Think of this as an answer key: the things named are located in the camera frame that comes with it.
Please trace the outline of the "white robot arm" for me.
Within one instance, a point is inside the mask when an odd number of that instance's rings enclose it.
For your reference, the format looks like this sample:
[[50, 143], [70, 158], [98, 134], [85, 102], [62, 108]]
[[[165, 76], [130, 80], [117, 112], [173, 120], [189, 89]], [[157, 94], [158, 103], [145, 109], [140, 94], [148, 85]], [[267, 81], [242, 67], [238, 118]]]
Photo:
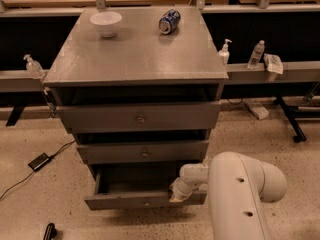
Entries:
[[286, 194], [287, 180], [279, 168], [240, 153], [223, 152], [208, 165], [183, 165], [170, 186], [170, 201], [187, 200], [203, 184], [208, 186], [214, 240], [272, 240], [262, 205]]

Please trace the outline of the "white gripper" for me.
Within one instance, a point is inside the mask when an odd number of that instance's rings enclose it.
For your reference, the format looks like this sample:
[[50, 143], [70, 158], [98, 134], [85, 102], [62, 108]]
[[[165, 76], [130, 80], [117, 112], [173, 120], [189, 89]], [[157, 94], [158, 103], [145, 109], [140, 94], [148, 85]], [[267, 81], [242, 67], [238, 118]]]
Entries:
[[194, 185], [178, 177], [169, 186], [169, 189], [172, 192], [172, 195], [169, 201], [171, 203], [179, 203], [187, 200], [192, 195], [194, 190]]

